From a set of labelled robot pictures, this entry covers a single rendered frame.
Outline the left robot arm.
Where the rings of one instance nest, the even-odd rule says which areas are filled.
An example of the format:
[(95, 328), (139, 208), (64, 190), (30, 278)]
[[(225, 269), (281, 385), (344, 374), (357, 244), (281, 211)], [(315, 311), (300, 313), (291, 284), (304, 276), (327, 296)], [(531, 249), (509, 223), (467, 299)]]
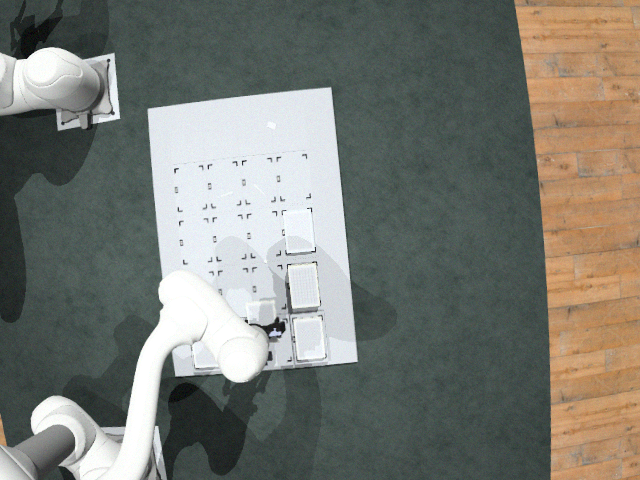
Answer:
[(62, 108), (63, 122), (79, 119), (82, 129), (90, 129), (91, 116), (113, 112), (108, 70), (106, 60), (88, 65), (60, 48), (23, 60), (0, 53), (0, 116)]

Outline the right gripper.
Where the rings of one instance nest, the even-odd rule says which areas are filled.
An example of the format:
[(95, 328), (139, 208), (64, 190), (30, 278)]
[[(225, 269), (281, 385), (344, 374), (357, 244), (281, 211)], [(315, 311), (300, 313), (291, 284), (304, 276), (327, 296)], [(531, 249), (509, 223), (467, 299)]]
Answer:
[[(282, 337), (281, 335), (286, 331), (285, 321), (279, 322), (279, 317), (276, 317), (274, 323), (272, 323), (272, 324), (270, 324), (268, 326), (261, 326), (259, 324), (255, 324), (255, 323), (252, 323), (252, 324), (249, 324), (249, 325), (250, 326), (256, 325), (256, 326), (262, 328), (267, 333), (269, 339), (272, 336), (275, 336), (277, 338), (281, 338)], [(265, 328), (267, 329), (267, 331), (266, 331)]]

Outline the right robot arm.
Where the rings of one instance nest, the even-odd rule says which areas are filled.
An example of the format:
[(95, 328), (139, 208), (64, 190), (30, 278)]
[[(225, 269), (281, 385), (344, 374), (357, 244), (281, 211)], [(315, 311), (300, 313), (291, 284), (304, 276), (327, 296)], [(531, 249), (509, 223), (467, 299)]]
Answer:
[(196, 273), (174, 271), (160, 282), (158, 293), (164, 306), (138, 359), (125, 433), (104, 433), (77, 403), (51, 396), (32, 413), (36, 435), (13, 448), (0, 444), (0, 480), (43, 480), (57, 466), (76, 480), (160, 480), (153, 439), (168, 355), (211, 337), (204, 346), (223, 375), (237, 383), (252, 380), (272, 361), (266, 332), (247, 324)]

